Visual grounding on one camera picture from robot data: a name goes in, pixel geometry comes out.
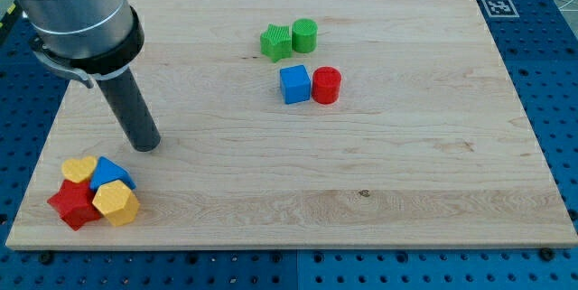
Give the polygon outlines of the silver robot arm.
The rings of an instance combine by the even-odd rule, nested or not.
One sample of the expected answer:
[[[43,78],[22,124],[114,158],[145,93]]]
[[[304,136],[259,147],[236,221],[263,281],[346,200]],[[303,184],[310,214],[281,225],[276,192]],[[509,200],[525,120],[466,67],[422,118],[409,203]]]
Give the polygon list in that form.
[[[16,0],[36,31],[34,55],[56,76],[87,88],[129,69],[144,32],[127,0]]]

